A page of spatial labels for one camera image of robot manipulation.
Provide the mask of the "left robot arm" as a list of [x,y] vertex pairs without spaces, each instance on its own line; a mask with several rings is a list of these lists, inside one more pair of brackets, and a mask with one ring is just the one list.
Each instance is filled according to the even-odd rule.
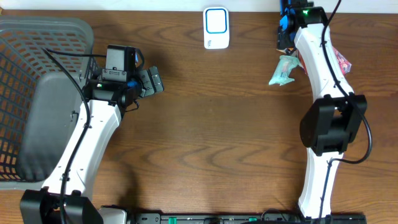
[[67,86],[46,83],[35,95],[17,159],[21,179],[39,185],[21,198],[24,223],[132,222],[125,208],[92,204],[94,182],[123,116],[164,85],[156,67],[144,68],[135,47],[109,45],[105,59],[92,77],[67,73]]

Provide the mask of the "purple snack bag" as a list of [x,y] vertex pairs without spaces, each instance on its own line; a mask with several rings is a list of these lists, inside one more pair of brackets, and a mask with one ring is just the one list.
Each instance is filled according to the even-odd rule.
[[[333,51],[338,60],[342,74],[346,75],[347,73],[349,73],[351,71],[352,64],[347,59],[345,59],[345,57],[342,54],[340,54],[340,52],[338,50],[336,50],[334,47],[333,47]],[[305,67],[305,62],[303,61],[303,58],[300,53],[297,54],[297,58],[299,59],[299,62],[300,62],[299,66],[302,67],[305,74],[308,75],[307,69]]]

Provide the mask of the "teal snack packet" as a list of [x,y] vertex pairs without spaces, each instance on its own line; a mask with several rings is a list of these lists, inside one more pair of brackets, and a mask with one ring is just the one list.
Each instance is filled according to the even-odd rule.
[[297,57],[290,55],[281,55],[279,57],[279,63],[274,71],[272,78],[269,81],[269,85],[279,84],[280,86],[294,82],[294,78],[290,78],[291,71],[299,66],[300,62]]

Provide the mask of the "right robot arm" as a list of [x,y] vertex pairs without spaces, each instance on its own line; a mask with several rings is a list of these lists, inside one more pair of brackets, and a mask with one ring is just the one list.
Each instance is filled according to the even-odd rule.
[[370,129],[364,114],[367,101],[357,95],[343,74],[322,7],[302,0],[280,2],[277,48],[295,54],[310,80],[313,103],[300,122],[307,166],[298,199],[303,223],[366,223],[360,214],[334,215],[331,194],[338,165],[360,125]]

